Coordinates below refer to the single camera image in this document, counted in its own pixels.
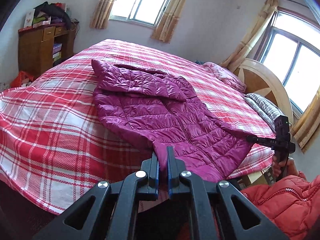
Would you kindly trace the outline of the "person's right hand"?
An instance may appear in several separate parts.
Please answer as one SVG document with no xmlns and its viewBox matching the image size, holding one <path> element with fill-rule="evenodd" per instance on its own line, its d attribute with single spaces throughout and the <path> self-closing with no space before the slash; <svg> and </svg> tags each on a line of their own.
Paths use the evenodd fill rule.
<svg viewBox="0 0 320 240">
<path fill-rule="evenodd" d="M 298 176 L 299 172 L 296 168 L 295 161 L 293 158 L 289 157 L 287 160 L 278 161 L 276 156 L 272 157 L 272 172 L 275 178 L 278 178 L 281 174 L 281 168 L 286 168 L 286 175 Z"/>
</svg>

